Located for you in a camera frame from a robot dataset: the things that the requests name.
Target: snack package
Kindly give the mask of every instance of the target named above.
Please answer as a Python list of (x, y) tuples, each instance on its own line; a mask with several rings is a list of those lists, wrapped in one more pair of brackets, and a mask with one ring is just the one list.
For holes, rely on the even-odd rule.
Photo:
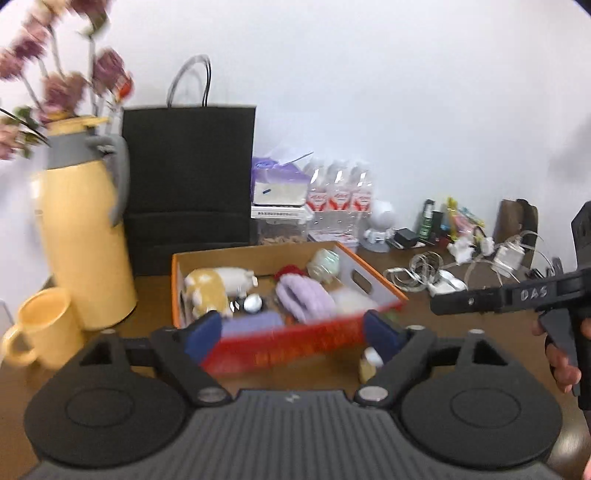
[(454, 242), (461, 236), (469, 235), (471, 238), (477, 227), (484, 232), (484, 222), (466, 207), (458, 205), (457, 200), (452, 197), (447, 198), (447, 218), (450, 237)]

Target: yellow plush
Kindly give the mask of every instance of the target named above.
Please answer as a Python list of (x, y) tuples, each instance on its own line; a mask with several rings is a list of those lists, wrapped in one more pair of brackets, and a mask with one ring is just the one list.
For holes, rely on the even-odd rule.
[(198, 268), (185, 278), (186, 295), (193, 301), (193, 317), (211, 310), (231, 317), (232, 311), (221, 276), (212, 268)]

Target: bottle label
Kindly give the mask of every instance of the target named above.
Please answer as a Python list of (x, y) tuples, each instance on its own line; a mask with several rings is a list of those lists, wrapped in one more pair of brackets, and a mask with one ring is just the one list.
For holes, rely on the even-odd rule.
[(349, 192), (335, 192), (328, 202), (328, 210), (346, 210), (349, 207)]
[(329, 194), (326, 192), (310, 192), (306, 203), (313, 212), (322, 212), (326, 208), (326, 200)]
[(351, 195), (352, 212), (368, 212), (371, 205), (371, 195), (369, 193), (355, 192)]

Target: cardboard box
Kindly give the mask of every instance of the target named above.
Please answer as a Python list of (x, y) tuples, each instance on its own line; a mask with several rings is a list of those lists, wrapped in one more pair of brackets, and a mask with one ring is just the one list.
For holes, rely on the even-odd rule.
[[(273, 275), (294, 264), (306, 269), (314, 254), (326, 248), (339, 256), (339, 281), (366, 293), (377, 302), (380, 311), (400, 309), (408, 300), (380, 273), (337, 242), (261, 245), (226, 248), (173, 255), (173, 321), (184, 328), (193, 321), (191, 306), (183, 298), (184, 278), (196, 268), (241, 267), (253, 270), (259, 286), (253, 291), (270, 295), (275, 287)], [(315, 353), (363, 343), (362, 313), (338, 317), (313, 325), (296, 324), (272, 332), (222, 339), (202, 367), (212, 375), (237, 374), (255, 368), (270, 367)]]

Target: mug handle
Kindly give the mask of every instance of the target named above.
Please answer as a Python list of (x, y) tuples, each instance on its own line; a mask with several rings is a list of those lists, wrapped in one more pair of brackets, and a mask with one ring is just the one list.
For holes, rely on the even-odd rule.
[(12, 349), (12, 344), (21, 334), (21, 329), (18, 324), (12, 325), (2, 337), (2, 353), (6, 356), (8, 363), (17, 367), (26, 367), (31, 365), (37, 359), (37, 353), (34, 349), (26, 352), (15, 352)]

